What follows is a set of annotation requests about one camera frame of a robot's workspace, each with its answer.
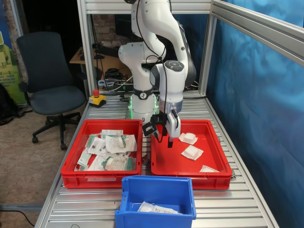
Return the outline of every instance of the black office chair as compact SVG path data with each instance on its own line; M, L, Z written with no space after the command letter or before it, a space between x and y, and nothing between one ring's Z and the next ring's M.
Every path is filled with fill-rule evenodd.
M27 103L35 113L47 116L46 125L33 133L33 143L38 143L38 134L60 125L60 148L64 144L65 124L78 125L81 115L62 113L79 108L86 101L84 94L73 86L73 78L67 67L61 38L55 32L37 32L17 39L25 67L28 84L21 83L20 91L25 93Z

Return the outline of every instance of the brick wall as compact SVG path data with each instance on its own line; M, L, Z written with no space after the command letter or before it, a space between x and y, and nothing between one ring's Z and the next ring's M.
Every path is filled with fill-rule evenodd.
M18 36L18 31L17 31L17 27L16 27L15 18L14 18L13 10L12 10L12 7L11 7L11 3L10 3L10 0L2 0L2 3L3 3L4 13L5 13L5 17L6 17L6 23L7 23L8 28L9 28L10 41L11 41L11 44L12 44L12 47L13 47L13 50L14 50L14 53L15 53L16 61L17 61L17 64L18 64L20 79L22 81L27 81L28 80L27 71L25 69L25 66L24 66L19 48L18 48L17 43L16 43L16 39L19 36ZM22 28L23 28L23 31L26 33L26 32L28 32L28 28L27 28L27 24L26 24L24 11L23 11L23 8L22 8L22 1L17 0L16 3L18 5L18 9L19 9L20 20L23 21Z
M115 16L113 14L93 15L93 21L98 43L114 48L131 42L129 38L116 34Z

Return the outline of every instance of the poster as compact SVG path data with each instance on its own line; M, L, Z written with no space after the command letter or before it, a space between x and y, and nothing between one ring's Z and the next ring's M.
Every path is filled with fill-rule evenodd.
M19 71L10 42L2 0L0 0L0 83L17 105L25 104L24 94L19 91Z

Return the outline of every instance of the metal table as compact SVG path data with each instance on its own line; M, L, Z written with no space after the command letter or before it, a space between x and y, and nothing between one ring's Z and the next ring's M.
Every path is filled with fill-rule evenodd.
M184 96L200 96L186 92ZM118 96L108 96L100 109L86 107L81 123L87 119L124 119L128 104ZM210 120L220 139L236 178L228 190L194 190L197 218L193 228L278 228L264 198L254 183L240 155L219 121L208 99L184 100L181 119ZM78 126L71 145L79 131ZM150 137L143 138L143 156L150 153ZM120 189L67 189L60 169L44 203L36 228L114 228L114 211L120 207ZM150 167L142 167L149 175Z

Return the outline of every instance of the red tray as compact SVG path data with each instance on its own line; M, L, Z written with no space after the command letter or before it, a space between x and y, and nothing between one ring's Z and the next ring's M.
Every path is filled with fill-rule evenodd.
M174 139L168 148L168 136L162 143L151 137L151 172L157 176L191 177L194 189L228 189L232 169L209 120L181 120L181 133L193 133L198 141L193 145L204 153L196 160L181 155L190 145ZM200 172L207 165L215 172Z
M140 175L142 171L143 122L141 120L86 120L78 132L73 146L61 169L66 188L121 188L122 178ZM136 158L135 171L74 171L78 159L90 134L100 133L102 129L123 130L124 134L134 134L137 151L131 156ZM96 155L92 155L89 165Z

